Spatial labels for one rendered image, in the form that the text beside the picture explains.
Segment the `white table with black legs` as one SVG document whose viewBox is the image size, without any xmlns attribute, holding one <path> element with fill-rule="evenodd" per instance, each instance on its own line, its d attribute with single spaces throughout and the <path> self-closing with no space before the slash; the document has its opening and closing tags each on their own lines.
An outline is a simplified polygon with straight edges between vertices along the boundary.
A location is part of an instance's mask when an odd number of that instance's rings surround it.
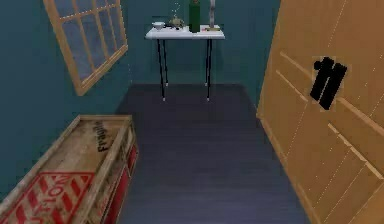
<svg viewBox="0 0 384 224">
<path fill-rule="evenodd" d="M 214 40 L 224 40 L 225 34 L 219 25 L 211 28 L 209 25 L 201 25 L 200 30 L 196 33 L 189 31 L 186 26 L 177 30 L 176 28 L 163 27 L 157 29 L 153 26 L 146 34 L 146 40 L 155 40 L 159 63 L 160 86 L 162 100 L 165 101 L 165 88 L 169 85 L 168 81 L 168 66 L 167 66 L 167 40 L 206 40 L 206 60 L 205 60 L 205 86 L 207 87 L 206 100 L 210 101 L 211 90 L 211 68 L 212 68 L 212 49 Z"/>
</svg>

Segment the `wooden framed window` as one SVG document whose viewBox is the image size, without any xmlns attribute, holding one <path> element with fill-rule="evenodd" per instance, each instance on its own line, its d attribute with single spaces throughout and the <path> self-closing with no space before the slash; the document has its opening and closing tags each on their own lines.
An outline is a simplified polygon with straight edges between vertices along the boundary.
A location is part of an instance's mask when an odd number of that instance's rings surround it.
<svg viewBox="0 0 384 224">
<path fill-rule="evenodd" d="M 122 0 L 42 0 L 75 92 L 85 95 L 127 52 Z"/>
</svg>

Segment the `wooden room door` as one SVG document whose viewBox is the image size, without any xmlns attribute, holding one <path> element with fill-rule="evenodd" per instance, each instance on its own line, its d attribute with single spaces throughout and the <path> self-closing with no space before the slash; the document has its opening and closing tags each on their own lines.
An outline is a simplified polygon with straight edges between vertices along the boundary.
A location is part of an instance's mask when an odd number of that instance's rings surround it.
<svg viewBox="0 0 384 224">
<path fill-rule="evenodd" d="M 324 57 L 347 67 L 329 110 Z M 311 224 L 384 224 L 384 0 L 280 0 L 257 116 Z"/>
</svg>

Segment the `green bottle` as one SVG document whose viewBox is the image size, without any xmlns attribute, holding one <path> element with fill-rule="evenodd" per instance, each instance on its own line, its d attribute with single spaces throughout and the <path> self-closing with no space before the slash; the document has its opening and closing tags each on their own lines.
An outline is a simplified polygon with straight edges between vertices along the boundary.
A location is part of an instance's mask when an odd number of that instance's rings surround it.
<svg viewBox="0 0 384 224">
<path fill-rule="evenodd" d="M 189 30 L 197 33 L 200 30 L 200 0 L 189 2 Z"/>
</svg>

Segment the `wooden crate with red markings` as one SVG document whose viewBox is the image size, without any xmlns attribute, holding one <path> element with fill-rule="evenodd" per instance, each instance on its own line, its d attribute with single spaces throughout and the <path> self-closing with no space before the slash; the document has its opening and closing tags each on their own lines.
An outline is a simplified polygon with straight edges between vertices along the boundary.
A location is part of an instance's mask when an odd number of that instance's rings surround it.
<svg viewBox="0 0 384 224">
<path fill-rule="evenodd" d="M 135 143 L 130 115 L 77 116 L 0 203 L 0 224 L 117 224 Z"/>
</svg>

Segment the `grey statuette on base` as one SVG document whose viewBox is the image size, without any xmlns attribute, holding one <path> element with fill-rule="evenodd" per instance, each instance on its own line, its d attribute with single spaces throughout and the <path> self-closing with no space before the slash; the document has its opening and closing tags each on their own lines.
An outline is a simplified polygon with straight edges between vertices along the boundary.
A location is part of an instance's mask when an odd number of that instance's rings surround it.
<svg viewBox="0 0 384 224">
<path fill-rule="evenodd" d="M 215 26 L 215 6 L 216 6 L 216 0 L 210 0 L 210 7 L 209 7 L 209 24 L 205 28 L 206 31 L 220 31 L 220 27 Z"/>
</svg>

